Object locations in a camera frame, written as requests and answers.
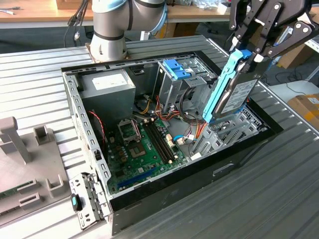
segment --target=power supply label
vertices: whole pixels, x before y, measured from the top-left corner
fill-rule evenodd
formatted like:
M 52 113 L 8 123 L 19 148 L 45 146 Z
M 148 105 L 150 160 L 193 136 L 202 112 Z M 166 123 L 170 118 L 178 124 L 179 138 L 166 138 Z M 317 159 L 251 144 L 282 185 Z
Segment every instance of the power supply label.
M 243 102 L 248 97 L 250 91 L 253 89 L 256 82 L 257 80 L 253 80 L 253 81 L 238 84 L 235 87 L 233 94 L 230 96 L 227 104 L 225 105 L 221 113 L 223 114 L 241 107 Z
M 122 74 L 96 77 L 92 80 L 92 82 L 96 90 L 103 90 L 103 89 L 116 87 L 116 86 L 122 86 L 127 84 L 127 81 L 125 80 Z

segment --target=motherboard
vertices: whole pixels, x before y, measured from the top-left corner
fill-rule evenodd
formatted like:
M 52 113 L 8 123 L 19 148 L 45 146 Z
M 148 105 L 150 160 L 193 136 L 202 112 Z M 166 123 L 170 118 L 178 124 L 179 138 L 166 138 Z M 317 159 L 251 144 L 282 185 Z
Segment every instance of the motherboard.
M 183 153 L 172 143 L 161 119 L 143 123 L 125 121 L 130 123 L 123 126 L 121 122 L 118 131 L 109 133 L 108 166 L 112 177 L 108 186 L 111 194 L 187 163 Z M 137 140 L 127 142 L 127 137 Z

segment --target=floor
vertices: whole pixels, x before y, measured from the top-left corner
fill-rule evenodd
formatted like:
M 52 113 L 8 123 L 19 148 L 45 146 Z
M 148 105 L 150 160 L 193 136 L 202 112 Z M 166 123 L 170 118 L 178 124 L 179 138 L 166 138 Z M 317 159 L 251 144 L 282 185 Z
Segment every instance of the floor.
M 35 51 L 44 49 L 62 48 L 63 36 L 65 27 L 52 27 L 52 28 L 29 28 L 29 29 L 0 29 L 0 53 L 22 52 L 22 51 Z M 228 28 L 227 22 L 214 22 L 214 23 L 200 23 L 196 34 L 204 35 L 217 42 L 225 49 L 231 46 L 231 40 L 227 41 L 231 31 Z M 69 31 L 66 37 L 66 46 L 74 46 L 72 40 L 73 31 Z M 82 45 L 90 42 L 85 36 L 84 28 L 80 30 L 80 39 Z M 125 33 L 126 40 L 136 41 L 140 39 L 140 32 L 130 31 Z M 264 82 L 268 85 L 277 85 L 295 79 L 288 78 L 291 74 L 296 74 L 299 80 L 304 80 L 307 76 L 319 65 L 319 54 L 314 54 L 305 64 L 295 69 L 284 69 L 273 66 L 266 73 Z M 312 78 L 315 85 L 319 85 L 319 74 Z

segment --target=blue cable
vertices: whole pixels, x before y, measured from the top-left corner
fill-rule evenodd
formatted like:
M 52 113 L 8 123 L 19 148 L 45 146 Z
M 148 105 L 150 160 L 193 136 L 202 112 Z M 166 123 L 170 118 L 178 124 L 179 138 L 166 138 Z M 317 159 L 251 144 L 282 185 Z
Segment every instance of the blue cable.
M 184 137 L 184 135 L 177 135 L 177 136 L 175 136 L 175 137 L 173 138 L 173 140 L 176 141 L 177 139 L 183 138 L 183 137 Z

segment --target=metal work table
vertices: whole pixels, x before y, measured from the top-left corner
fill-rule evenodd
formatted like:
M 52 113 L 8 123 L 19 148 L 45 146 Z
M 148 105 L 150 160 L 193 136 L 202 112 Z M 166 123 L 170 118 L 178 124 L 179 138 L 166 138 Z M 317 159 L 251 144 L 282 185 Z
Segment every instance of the metal work table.
M 202 50 L 227 61 L 203 36 L 129 42 L 132 56 Z M 46 123 L 55 132 L 69 178 L 85 171 L 60 68 L 90 63 L 85 47 L 0 55 L 0 118 L 15 116 L 19 133 Z M 262 83 L 252 98 L 285 131 L 244 167 L 199 190 L 116 238 L 317 238 L 319 133 Z M 108 238 L 104 222 L 81 232 L 69 199 L 0 229 L 0 238 Z
M 317 53 L 319 53 L 319 36 L 314 37 L 313 39 L 307 41 L 305 44 L 309 46 L 310 48 L 312 48 L 313 50 L 315 50 Z M 314 77 L 318 71 L 319 71 L 319 66 L 315 68 L 315 70 L 306 78 L 306 81 L 311 80 L 312 77 Z

